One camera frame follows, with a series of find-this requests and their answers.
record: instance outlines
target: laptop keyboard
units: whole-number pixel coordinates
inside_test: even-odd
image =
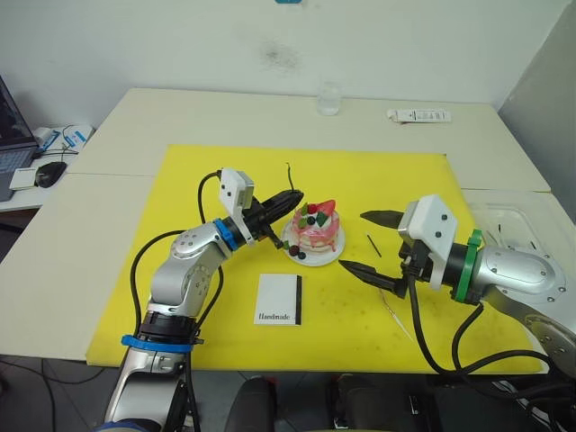
[[[30,153],[29,148],[0,152],[0,174],[12,173],[17,168],[22,168]]]

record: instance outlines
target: computer mouse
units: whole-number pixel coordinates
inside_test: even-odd
[[[50,162],[42,165],[36,171],[36,185],[39,187],[51,187],[62,176],[66,166],[66,162]]]

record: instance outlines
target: strawberry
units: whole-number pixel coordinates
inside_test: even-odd
[[[327,216],[332,216],[332,212],[336,209],[336,201],[328,200],[317,204],[318,212],[323,212]]]

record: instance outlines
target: white plate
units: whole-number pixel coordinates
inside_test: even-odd
[[[292,220],[288,220],[288,223],[284,225],[284,228],[282,230],[282,241],[286,240],[288,240],[290,246],[298,244],[298,239],[295,238],[292,231]],[[283,251],[286,254],[286,256],[289,257],[295,263],[302,264],[303,266],[308,267],[320,267],[331,263],[335,259],[338,259],[338,257],[344,250],[345,244],[346,244],[346,236],[344,235],[342,225],[340,225],[338,227],[336,250],[334,251],[332,251],[332,249],[330,249],[328,252],[309,252],[307,250],[303,250],[302,252],[306,254],[306,257],[304,259],[299,259],[298,256],[290,256],[290,254],[286,249],[284,249]]]

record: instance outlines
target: white wall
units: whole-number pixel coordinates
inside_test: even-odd
[[[0,0],[0,73],[32,126],[104,119],[132,86],[488,102],[568,0]]]

